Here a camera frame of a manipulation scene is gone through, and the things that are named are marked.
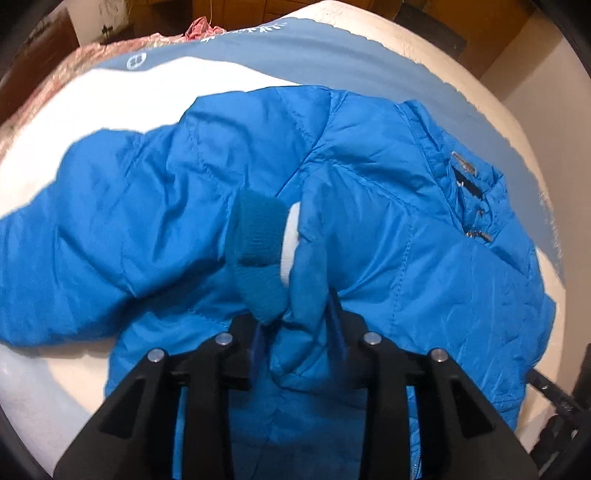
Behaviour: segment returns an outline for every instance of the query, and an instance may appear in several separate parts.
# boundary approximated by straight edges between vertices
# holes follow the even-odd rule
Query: quilted fabric
[[[0,339],[118,334],[109,393],[150,348],[225,330],[245,311],[224,256],[244,188],[301,208],[290,307],[255,391],[230,398],[238,478],[358,474],[363,393],[325,388],[328,285],[400,347],[447,349],[515,427],[554,304],[502,173],[417,102],[274,87],[79,141],[55,182],[0,220]],[[415,418],[411,431],[416,461]]]

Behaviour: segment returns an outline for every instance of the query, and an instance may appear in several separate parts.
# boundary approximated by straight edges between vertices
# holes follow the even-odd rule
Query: bed sheet
[[[546,291],[557,304],[550,344],[539,365],[555,378],[564,330],[560,251],[547,189],[523,130],[484,86],[443,52],[398,25],[340,2],[310,5],[271,24],[202,43],[118,57],[79,77],[23,128],[0,164],[0,215],[24,205],[51,182],[67,147],[92,131],[147,131],[178,121],[196,96],[298,84],[323,84],[395,101],[418,98],[442,126],[506,173],[513,182],[509,193],[514,208],[538,245]],[[59,129],[51,127],[56,119]],[[102,402],[110,348],[107,341],[32,354],[0,345],[0,385],[12,385],[0,388],[0,403],[10,402],[7,415],[48,471],[73,432]],[[43,379],[35,382],[39,388],[19,383],[19,365],[28,368],[27,375]],[[528,394],[523,431],[531,437],[528,427],[547,413],[543,400]],[[61,430],[56,427],[60,418],[67,423]]]

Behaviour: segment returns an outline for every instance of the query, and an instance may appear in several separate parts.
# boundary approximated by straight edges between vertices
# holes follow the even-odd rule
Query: jacket sleeve
[[[276,196],[326,126],[330,92],[287,89],[198,98],[176,125],[73,145],[0,220],[0,340],[113,335],[136,300],[219,268],[237,189]]]

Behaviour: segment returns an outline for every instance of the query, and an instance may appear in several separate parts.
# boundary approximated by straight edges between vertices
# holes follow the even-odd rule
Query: puffer jacket
[[[246,309],[225,259],[241,189],[301,207],[290,306],[254,391],[230,399],[239,479],[358,474],[363,396],[318,390],[329,286],[400,347],[447,349],[516,426],[554,304],[502,173],[418,102],[272,87],[198,98],[146,134],[82,139],[0,220],[0,339],[117,334],[109,393],[150,348],[226,330]]]

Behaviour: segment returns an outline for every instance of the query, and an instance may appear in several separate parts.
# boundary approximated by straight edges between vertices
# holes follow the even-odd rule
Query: white circular logo
[[[146,61],[147,56],[148,54],[146,52],[143,52],[129,57],[129,60],[127,61],[127,69],[135,70],[141,67],[142,64]]]

